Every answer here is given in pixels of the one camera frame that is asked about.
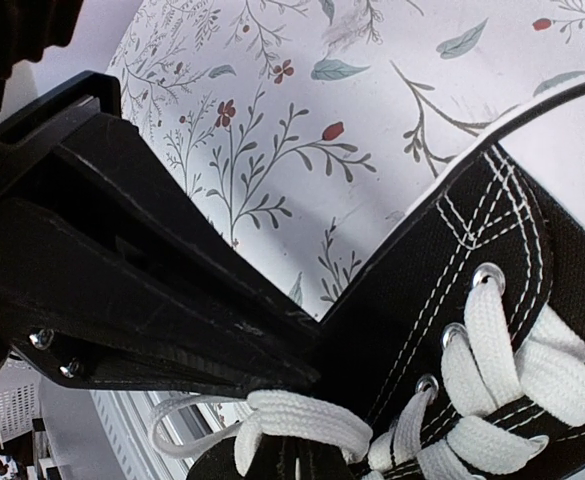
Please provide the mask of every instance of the white shoelace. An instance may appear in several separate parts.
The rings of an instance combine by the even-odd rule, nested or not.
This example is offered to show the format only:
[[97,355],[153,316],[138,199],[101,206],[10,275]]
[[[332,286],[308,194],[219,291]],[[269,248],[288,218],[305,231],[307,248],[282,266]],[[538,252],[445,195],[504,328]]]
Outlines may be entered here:
[[236,402],[223,397],[170,399],[155,407],[150,429],[154,448],[170,457],[198,456],[223,438],[237,435],[235,462],[245,475],[262,434],[299,437],[341,448],[348,463],[368,455],[368,480],[382,479],[396,465],[416,459],[427,480],[473,480],[460,459],[483,472],[505,475],[522,469],[547,445],[547,437],[520,437],[483,420],[504,405],[527,395],[561,422],[585,424],[585,343],[544,307],[516,355],[512,351],[501,292],[492,278],[475,286],[466,303],[465,330],[452,335],[443,351],[441,373],[452,405],[461,419],[446,438],[421,446],[421,427],[434,394],[417,392],[390,431],[369,448],[372,430],[350,411],[336,405],[281,391],[248,395],[255,412],[188,445],[174,445],[158,433],[161,420],[180,408],[206,402]]

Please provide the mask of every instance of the shoelace bow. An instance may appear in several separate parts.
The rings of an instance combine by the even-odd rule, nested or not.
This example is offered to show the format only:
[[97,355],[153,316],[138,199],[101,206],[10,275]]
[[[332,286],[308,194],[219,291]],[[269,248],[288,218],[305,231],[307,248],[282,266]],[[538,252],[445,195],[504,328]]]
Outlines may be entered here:
[[501,291],[490,277],[470,291],[464,320],[465,327],[457,324],[456,334],[448,336],[441,365],[445,389],[462,418],[445,438],[425,448],[421,428],[434,389],[417,392],[398,422],[371,446],[372,429],[349,410],[284,391],[251,393],[247,403],[254,413],[244,422],[187,445],[162,438],[158,426],[163,418],[195,404],[237,400],[204,395],[167,400],[154,409],[150,443],[169,457],[189,458],[236,435],[235,463],[242,476],[263,434],[337,446],[347,463],[361,462],[367,455],[372,471],[365,480],[380,480],[383,472],[413,459],[427,480],[476,479],[461,459],[495,475],[516,472],[545,448],[548,437],[523,438],[483,418],[527,395],[561,422],[571,427],[584,425],[585,343],[545,306],[514,355]]

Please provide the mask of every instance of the floral pattern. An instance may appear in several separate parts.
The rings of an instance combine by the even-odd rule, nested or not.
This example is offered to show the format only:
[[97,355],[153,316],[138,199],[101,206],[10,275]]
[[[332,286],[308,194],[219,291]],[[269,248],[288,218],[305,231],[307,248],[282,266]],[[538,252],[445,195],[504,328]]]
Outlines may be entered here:
[[145,0],[109,72],[223,238],[320,319],[459,152],[585,76],[585,0]]

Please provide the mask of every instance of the red flower bud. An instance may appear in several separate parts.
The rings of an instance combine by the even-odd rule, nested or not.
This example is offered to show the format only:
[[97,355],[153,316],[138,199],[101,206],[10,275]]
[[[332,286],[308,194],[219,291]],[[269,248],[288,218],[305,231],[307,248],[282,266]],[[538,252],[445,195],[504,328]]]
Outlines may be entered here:
[[539,18],[536,22],[532,24],[532,26],[534,27],[534,30],[538,32],[541,30],[547,30],[552,26],[552,23],[553,23],[552,20],[550,20],[549,18]]
[[333,123],[328,128],[323,130],[323,141],[331,142],[343,133],[343,122]]

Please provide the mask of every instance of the gray leaf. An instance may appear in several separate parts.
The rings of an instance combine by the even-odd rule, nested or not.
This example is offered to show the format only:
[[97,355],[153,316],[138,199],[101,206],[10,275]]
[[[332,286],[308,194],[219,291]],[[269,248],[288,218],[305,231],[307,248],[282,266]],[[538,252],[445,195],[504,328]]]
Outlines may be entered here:
[[301,279],[303,278],[303,272],[299,272],[299,276],[296,277],[296,282],[294,282],[294,286],[290,293],[288,293],[288,297],[296,303],[299,307],[303,306],[303,290],[301,290]]
[[208,73],[208,77],[216,78],[227,73],[231,73],[232,75],[236,76],[236,72],[234,71],[234,68],[232,68],[232,65],[221,65],[219,67],[214,67],[212,70],[210,70],[210,73]]
[[330,19],[330,25],[332,25],[332,21],[334,20],[334,2],[332,0],[319,0],[321,4],[321,8],[323,9],[323,13],[327,15]]
[[310,74],[312,80],[342,80],[357,73],[361,73],[370,67],[354,67],[336,59],[324,59],[314,65]]
[[536,97],[540,93],[543,93],[546,90],[549,90],[550,88],[556,87],[562,84],[563,82],[572,80],[573,78],[580,77],[581,75],[585,75],[585,70],[575,70],[573,72],[560,73],[557,76],[552,77],[549,80],[546,80],[545,82],[541,82],[541,84],[538,87],[536,87],[536,90],[534,91],[534,96]]
[[446,40],[438,47],[436,47],[436,51],[441,54],[441,58],[446,60],[449,60],[450,58],[457,58],[468,53],[476,46],[477,42],[481,38],[481,34],[483,33],[483,29],[485,28],[486,23],[488,23],[487,18],[479,23],[476,27],[471,28],[465,32],[463,35]]

